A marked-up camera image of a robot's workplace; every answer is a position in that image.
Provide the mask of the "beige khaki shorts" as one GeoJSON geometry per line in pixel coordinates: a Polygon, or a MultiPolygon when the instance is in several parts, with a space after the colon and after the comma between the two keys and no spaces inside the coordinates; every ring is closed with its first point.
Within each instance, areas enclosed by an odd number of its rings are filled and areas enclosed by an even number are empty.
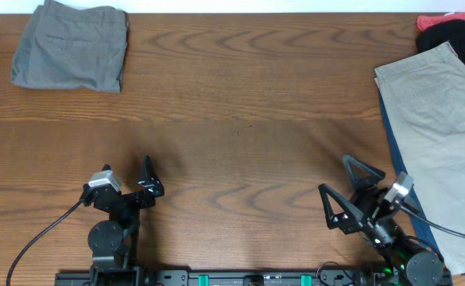
{"type": "Polygon", "coordinates": [[[445,42],[374,72],[411,196],[427,220],[465,234],[465,65],[445,42]]]}

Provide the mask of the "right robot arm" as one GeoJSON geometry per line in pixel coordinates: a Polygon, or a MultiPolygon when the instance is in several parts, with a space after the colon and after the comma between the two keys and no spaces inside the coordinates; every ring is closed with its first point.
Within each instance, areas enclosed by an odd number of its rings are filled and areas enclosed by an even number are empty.
{"type": "Polygon", "coordinates": [[[409,198],[413,178],[404,172],[388,187],[378,183],[386,174],[352,155],[342,156],[354,194],[346,199],[326,184],[318,189],[324,206],[327,227],[344,234],[363,234],[385,260],[351,275],[353,285],[437,285],[443,280],[444,258],[428,243],[405,234],[394,221],[395,214],[407,208],[414,211],[409,198]]]}

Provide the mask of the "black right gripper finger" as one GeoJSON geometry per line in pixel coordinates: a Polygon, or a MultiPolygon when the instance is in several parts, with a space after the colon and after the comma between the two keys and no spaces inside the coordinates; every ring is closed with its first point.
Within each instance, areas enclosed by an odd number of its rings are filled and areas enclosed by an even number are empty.
{"type": "Polygon", "coordinates": [[[350,154],[343,155],[342,162],[354,190],[376,187],[386,177],[382,170],[366,164],[350,154]]]}
{"type": "Polygon", "coordinates": [[[341,196],[326,184],[318,187],[324,207],[324,215],[329,230],[340,229],[344,234],[359,232],[364,227],[364,214],[353,203],[341,196]],[[336,214],[331,206],[333,199],[341,208],[342,212],[336,214]]]}

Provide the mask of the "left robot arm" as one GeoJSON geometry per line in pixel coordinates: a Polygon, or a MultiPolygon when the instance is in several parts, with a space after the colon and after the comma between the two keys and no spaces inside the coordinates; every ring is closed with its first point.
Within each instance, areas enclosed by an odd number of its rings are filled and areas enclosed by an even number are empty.
{"type": "Polygon", "coordinates": [[[153,163],[145,155],[138,184],[141,191],[123,194],[122,183],[106,164],[83,186],[81,199],[86,207],[108,213],[109,218],[93,226],[88,235],[93,266],[101,271],[124,269],[136,255],[140,210],[156,205],[156,198],[165,194],[153,163]]]}

